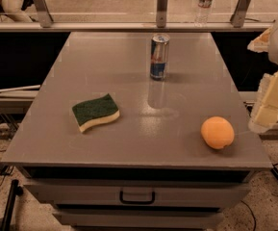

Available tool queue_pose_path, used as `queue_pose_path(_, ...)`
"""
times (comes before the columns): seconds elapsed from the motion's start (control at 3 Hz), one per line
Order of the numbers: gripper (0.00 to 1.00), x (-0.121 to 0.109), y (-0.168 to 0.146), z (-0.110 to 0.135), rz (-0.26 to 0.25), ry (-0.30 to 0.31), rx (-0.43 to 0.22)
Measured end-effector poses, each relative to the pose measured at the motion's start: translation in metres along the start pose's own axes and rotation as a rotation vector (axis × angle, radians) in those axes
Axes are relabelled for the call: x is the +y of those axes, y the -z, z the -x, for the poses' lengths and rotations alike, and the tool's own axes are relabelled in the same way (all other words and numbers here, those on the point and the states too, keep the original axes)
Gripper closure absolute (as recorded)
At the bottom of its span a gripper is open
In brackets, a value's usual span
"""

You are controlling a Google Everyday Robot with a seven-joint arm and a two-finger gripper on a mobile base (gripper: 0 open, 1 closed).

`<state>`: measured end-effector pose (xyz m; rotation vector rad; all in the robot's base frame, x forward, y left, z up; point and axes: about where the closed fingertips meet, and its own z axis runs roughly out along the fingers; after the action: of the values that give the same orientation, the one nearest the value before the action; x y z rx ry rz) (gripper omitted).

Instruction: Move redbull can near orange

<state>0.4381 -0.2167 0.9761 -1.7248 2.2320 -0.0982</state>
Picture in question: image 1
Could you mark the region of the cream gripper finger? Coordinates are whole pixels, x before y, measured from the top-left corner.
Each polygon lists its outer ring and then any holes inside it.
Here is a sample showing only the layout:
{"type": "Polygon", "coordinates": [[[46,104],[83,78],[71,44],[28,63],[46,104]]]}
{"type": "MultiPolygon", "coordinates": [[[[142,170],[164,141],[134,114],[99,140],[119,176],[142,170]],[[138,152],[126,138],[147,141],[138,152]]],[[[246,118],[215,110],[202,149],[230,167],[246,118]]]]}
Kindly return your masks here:
{"type": "Polygon", "coordinates": [[[250,41],[250,43],[247,45],[247,49],[257,53],[267,52],[269,47],[270,33],[270,28],[264,30],[258,37],[250,41]]]}
{"type": "Polygon", "coordinates": [[[257,134],[271,129],[278,122],[278,71],[265,73],[257,91],[248,128],[257,134]]]}

